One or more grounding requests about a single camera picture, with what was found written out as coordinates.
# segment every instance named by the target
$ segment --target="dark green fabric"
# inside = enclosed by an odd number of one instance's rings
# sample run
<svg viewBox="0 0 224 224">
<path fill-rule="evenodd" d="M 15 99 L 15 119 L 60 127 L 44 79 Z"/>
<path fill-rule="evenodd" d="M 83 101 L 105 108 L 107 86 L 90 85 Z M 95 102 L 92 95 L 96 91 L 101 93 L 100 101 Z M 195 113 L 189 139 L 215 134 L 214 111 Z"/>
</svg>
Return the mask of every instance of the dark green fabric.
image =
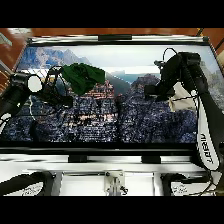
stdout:
<svg viewBox="0 0 224 224">
<path fill-rule="evenodd" d="M 104 84 L 105 71 L 83 63 L 74 63 L 63 66 L 62 77 L 71 83 L 72 91 L 80 96 L 93 89 L 96 83 Z"/>
</svg>

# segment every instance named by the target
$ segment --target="wooden floor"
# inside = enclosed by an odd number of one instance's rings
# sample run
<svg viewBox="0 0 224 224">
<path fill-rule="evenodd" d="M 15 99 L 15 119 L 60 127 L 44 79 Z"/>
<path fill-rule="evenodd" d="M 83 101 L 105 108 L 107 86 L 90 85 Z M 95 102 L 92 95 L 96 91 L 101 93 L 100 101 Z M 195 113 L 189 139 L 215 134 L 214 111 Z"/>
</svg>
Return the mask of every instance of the wooden floor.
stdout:
<svg viewBox="0 0 224 224">
<path fill-rule="evenodd" d="M 30 36 L 60 36 L 60 35 L 90 35 L 90 34 L 167 34 L 167 35 L 196 35 L 199 28 L 31 28 Z M 0 33 L 12 42 L 0 44 L 0 60 L 10 69 L 25 46 L 26 36 L 23 33 L 13 34 L 10 28 L 0 28 Z M 209 36 L 214 47 L 224 37 L 224 28 L 204 28 L 202 35 Z M 224 50 L 224 44 L 218 49 L 217 54 Z M 4 83 L 0 74 L 0 84 Z"/>
</svg>

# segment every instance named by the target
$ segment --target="black frame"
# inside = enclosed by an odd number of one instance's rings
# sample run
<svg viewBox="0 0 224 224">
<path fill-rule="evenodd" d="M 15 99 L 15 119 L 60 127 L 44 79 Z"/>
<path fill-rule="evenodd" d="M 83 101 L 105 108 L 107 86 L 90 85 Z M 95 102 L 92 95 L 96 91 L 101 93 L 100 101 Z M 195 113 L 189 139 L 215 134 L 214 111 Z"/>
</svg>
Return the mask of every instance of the black frame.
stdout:
<svg viewBox="0 0 224 224">
<path fill-rule="evenodd" d="M 209 43 L 208 37 L 203 37 L 202 42 L 197 41 L 126 41 L 122 36 L 123 41 L 118 41 L 119 38 L 99 38 L 96 41 L 71 41 L 71 42 L 46 42 L 33 43 L 32 39 L 27 40 L 26 47 L 47 47 L 47 46 L 94 46 L 94 45 L 196 45 L 210 46 L 215 58 L 217 57 L 213 46 Z M 18 68 L 19 62 L 15 66 L 15 71 Z M 60 142 L 1 142 L 1 153 L 5 154 L 76 154 L 76 155 L 151 155 L 151 156 L 195 156 L 197 154 L 196 144 L 193 143 L 60 143 Z"/>
</svg>

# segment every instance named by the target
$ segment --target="landscape picture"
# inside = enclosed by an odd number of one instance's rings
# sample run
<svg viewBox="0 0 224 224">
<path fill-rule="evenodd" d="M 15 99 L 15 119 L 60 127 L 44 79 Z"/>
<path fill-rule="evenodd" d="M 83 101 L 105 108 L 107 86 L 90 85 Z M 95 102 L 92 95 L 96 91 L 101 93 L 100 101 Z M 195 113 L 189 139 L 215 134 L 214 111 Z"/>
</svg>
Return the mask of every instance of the landscape picture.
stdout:
<svg viewBox="0 0 224 224">
<path fill-rule="evenodd" d="M 126 49 L 120 51 L 108 46 L 101 50 L 83 47 L 27 47 L 17 71 L 33 72 L 44 78 L 54 65 L 84 63 L 105 70 L 106 81 L 96 84 L 90 92 L 73 97 L 73 107 L 62 109 L 50 116 L 37 116 L 35 130 L 33 118 L 12 118 L 4 128 L 1 141 L 39 142 L 123 142 L 123 143 L 194 143 L 196 142 L 197 115 L 194 110 L 172 112 L 167 101 L 156 102 L 155 97 L 145 99 L 144 85 L 160 81 L 159 69 L 153 64 L 156 55 L 136 55 Z M 209 76 L 210 71 L 202 63 Z M 220 74 L 209 79 L 210 86 L 220 85 Z M 65 93 L 61 80 L 57 81 L 61 94 Z M 216 97 L 222 88 L 216 88 Z M 46 114 L 52 108 L 32 96 L 33 114 Z M 30 113 L 29 99 L 20 114 Z"/>
</svg>

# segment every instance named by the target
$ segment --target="screen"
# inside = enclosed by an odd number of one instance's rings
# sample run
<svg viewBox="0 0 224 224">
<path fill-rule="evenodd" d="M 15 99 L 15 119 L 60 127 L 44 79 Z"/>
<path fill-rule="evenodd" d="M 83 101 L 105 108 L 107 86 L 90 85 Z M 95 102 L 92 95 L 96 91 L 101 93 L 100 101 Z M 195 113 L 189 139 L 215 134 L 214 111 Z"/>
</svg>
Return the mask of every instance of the screen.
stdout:
<svg viewBox="0 0 224 224">
<path fill-rule="evenodd" d="M 154 61 L 162 61 L 163 52 L 195 52 L 201 56 L 201 68 L 209 91 L 224 110 L 224 80 L 209 46 L 185 45 L 96 45 L 27 47 L 17 71 L 37 74 L 44 80 L 50 67 L 85 63 L 105 71 L 106 81 L 88 93 L 75 95 L 69 83 L 58 79 L 56 87 L 73 97 L 71 109 L 51 113 L 51 108 L 31 96 L 18 116 L 12 118 L 0 135 L 1 141 L 39 142 L 122 142 L 122 143 L 195 143 L 197 113 L 189 100 L 156 102 L 144 97 L 146 84 L 160 81 Z M 174 56 L 167 50 L 165 61 Z M 187 96 L 183 88 L 177 96 Z"/>
</svg>

